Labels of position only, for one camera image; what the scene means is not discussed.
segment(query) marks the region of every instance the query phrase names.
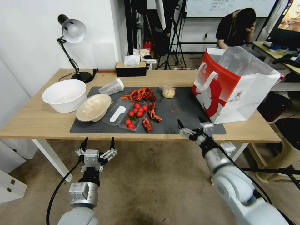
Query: lamp base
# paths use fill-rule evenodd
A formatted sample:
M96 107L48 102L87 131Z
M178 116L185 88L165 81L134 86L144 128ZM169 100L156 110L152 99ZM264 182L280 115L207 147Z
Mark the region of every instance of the lamp base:
M94 79L94 77L89 73L89 72L80 72L80 79L77 78L77 74L74 74L72 76L72 79L78 79L78 80L81 80L85 83L88 83L90 81L92 81Z

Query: desk lamp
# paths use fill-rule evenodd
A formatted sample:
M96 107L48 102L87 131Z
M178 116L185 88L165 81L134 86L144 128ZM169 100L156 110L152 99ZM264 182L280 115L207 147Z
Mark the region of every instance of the desk lamp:
M63 46L64 43L78 43L81 42L87 33L87 29L85 25L76 19L69 19L66 15L59 15L58 16L58 22L62 26L62 36L57 39L57 42L62 47L63 51L67 55L69 62L74 67L76 74L72 76L72 79L78 79L85 83L88 83L93 80L93 76L89 72L79 72L79 67L72 59L69 54L67 53L65 47Z

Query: person's hand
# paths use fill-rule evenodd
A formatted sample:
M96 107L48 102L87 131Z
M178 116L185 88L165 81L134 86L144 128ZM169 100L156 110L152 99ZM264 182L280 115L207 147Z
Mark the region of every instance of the person's hand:
M246 31L247 32L254 32L254 30L255 30L255 23L256 22L254 22L254 24L252 24L250 28L246 28Z

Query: black shirt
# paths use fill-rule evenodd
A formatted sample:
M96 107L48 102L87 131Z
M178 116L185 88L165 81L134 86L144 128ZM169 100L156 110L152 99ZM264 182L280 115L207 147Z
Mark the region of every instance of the black shirt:
M224 43L228 46L243 45L247 37L247 31L246 29L243 31L237 30L234 25L233 13L225 16L219 23L216 39L224 40Z

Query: wooden table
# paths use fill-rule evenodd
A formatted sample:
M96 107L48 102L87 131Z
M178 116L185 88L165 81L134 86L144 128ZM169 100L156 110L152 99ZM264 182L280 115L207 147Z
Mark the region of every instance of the wooden table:
M264 42L253 42L253 45L257 47L264 55L266 55L265 63L269 63L271 60L279 59L285 54L290 52L284 50L271 51L268 47L263 45ZM289 71L296 74L300 74L300 68L292 66L290 64L282 63ZM300 91L300 83L298 82L280 82L271 89L271 91Z
M0 138L30 138L42 151L53 166L64 176L68 169L48 144L46 139L76 139L83 140L115 140L126 141L182 141L179 134L107 134L107 133L70 133L70 128L76 118L75 112L58 113L51 106L44 103L42 93L50 85L58 82L59 78L72 72L72 69L60 69L33 97L32 99L0 130ZM87 83L88 93L93 86L103 86L117 76L113 72L97 73L94 80ZM123 77L122 81L128 87L155 87L159 85L172 85L174 87L191 87L196 77L195 71L182 70L148 70L145 77ZM277 134L271 129L258 111L248 121L226 123L224 127L227 134L214 135L217 142L232 141L244 143L278 143Z

